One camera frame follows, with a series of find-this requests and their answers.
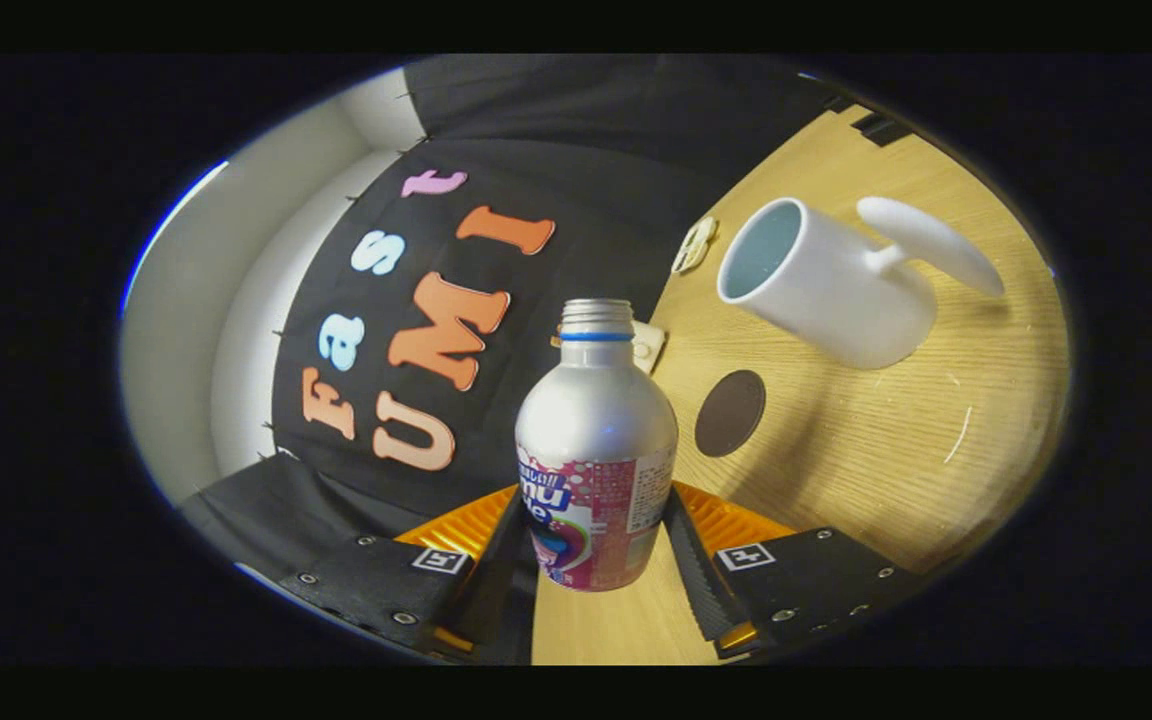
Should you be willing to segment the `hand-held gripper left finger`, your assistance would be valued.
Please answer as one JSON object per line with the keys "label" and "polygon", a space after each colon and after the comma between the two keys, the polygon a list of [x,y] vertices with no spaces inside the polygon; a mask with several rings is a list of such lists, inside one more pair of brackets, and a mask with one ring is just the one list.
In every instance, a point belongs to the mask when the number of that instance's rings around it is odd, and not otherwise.
{"label": "hand-held gripper left finger", "polygon": [[280,591],[385,647],[449,664],[529,664],[538,584],[507,487],[393,538],[362,535]]}

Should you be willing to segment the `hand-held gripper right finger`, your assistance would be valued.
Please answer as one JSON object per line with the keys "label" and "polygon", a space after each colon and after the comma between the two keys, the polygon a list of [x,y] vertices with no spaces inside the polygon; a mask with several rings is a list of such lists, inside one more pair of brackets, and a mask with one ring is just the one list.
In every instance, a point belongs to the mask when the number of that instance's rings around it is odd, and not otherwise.
{"label": "hand-held gripper right finger", "polygon": [[795,530],[682,482],[664,529],[696,624],[723,661],[817,647],[927,584],[835,526]]}

